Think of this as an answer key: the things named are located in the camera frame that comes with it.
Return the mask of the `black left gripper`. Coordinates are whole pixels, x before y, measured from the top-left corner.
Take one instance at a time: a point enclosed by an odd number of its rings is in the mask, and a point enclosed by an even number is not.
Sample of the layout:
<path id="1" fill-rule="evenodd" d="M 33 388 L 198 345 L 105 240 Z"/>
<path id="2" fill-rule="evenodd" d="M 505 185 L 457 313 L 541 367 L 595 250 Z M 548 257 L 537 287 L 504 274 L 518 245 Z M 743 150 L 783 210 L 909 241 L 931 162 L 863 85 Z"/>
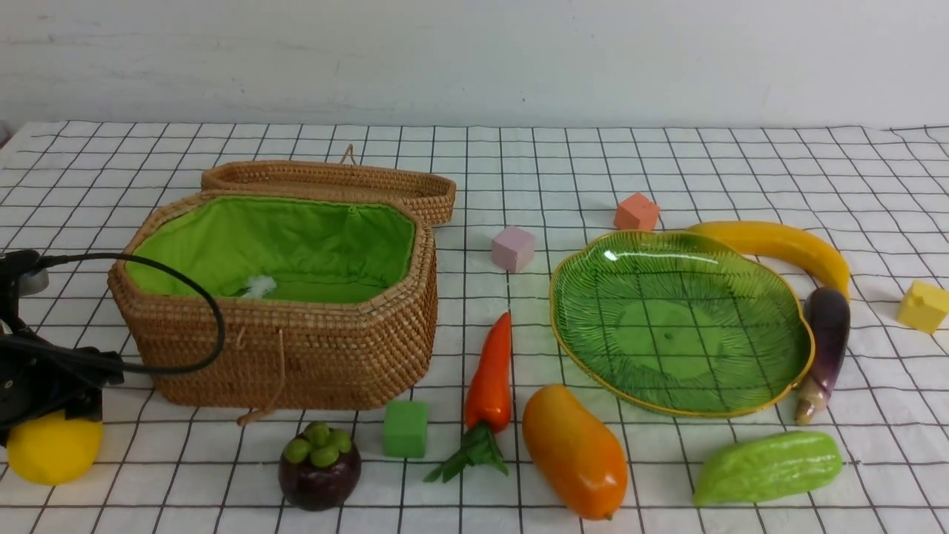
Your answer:
<path id="1" fill-rule="evenodd" d="M 3 335 L 1 351 L 1 443 L 14 429 L 45 415 L 101 422 L 102 389 L 125 382 L 121 369 L 62 362 L 37 348 L 32 337 Z"/>

